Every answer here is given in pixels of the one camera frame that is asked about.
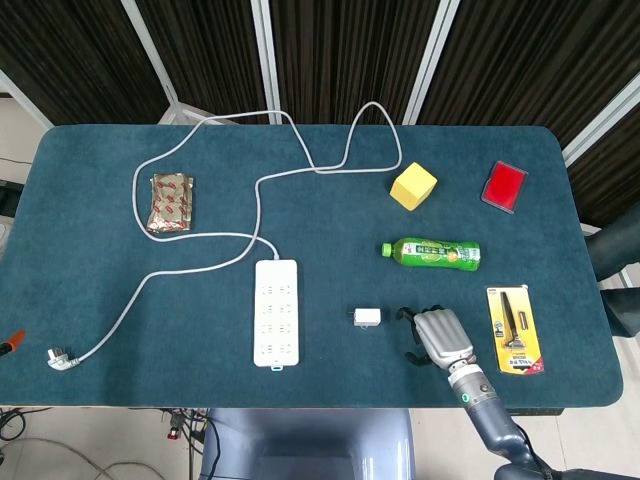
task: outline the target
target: table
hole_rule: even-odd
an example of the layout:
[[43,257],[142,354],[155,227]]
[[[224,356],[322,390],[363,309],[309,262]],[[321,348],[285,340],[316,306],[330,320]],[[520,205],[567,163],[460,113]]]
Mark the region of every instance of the table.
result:
[[[25,328],[0,359],[0,404],[216,407],[446,407],[446,374],[404,359],[415,349],[399,307],[439,303],[461,319],[480,365],[508,408],[606,405],[622,391],[620,367],[587,256],[560,147],[541,127],[398,127],[405,168],[439,182],[416,211],[388,191],[396,175],[316,175],[262,186],[261,235],[299,270],[301,362],[275,373],[252,362],[256,246],[240,264],[152,279],[95,356],[57,372],[48,348],[81,355],[111,327],[141,278],[158,269],[217,263],[242,239],[156,244],[135,225],[133,170],[188,132],[184,126],[77,125],[43,138],[0,263],[0,332]],[[348,127],[301,126],[318,165],[342,157]],[[348,167],[391,165],[388,127],[360,126]],[[497,160],[529,172],[514,215],[479,199]],[[288,126],[206,126],[172,157],[146,168],[142,215],[155,172],[195,176],[195,231],[250,232],[253,183],[303,167]],[[405,236],[477,241],[477,272],[408,269],[380,256]],[[497,371],[485,289],[527,284],[546,371]],[[354,307],[385,312],[355,328]]]

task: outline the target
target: yellow foam block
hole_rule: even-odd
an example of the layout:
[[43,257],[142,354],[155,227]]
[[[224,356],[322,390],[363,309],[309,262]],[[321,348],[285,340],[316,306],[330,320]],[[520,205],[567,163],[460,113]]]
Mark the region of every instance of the yellow foam block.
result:
[[390,195],[400,205],[413,211],[429,196],[438,179],[417,163],[412,163],[393,182]]

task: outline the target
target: power outlet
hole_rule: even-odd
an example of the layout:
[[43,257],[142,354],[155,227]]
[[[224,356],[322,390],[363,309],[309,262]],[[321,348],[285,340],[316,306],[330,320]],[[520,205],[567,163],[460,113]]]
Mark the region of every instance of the power outlet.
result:
[[297,365],[298,265],[295,260],[256,263],[253,363],[258,367]]

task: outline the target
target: robotic arm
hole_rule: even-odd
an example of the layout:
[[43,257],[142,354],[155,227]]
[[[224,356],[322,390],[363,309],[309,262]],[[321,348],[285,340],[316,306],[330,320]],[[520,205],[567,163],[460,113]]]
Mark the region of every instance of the robotic arm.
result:
[[505,457],[505,465],[495,474],[496,480],[536,480],[582,478],[592,480],[628,479],[584,470],[561,473],[552,470],[535,455],[528,437],[513,421],[493,386],[476,363],[473,345],[460,320],[452,310],[436,305],[415,314],[408,308],[398,311],[398,318],[406,318],[412,325],[414,340],[422,343],[427,357],[407,354],[411,363],[429,362],[449,373],[449,385],[466,410],[487,450]]

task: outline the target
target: green bottle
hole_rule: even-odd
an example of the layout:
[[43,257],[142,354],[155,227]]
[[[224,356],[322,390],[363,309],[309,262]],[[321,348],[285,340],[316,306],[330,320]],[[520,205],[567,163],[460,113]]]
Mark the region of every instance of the green bottle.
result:
[[407,237],[393,245],[383,243],[382,256],[393,257],[405,267],[446,267],[475,272],[480,265],[480,245]]

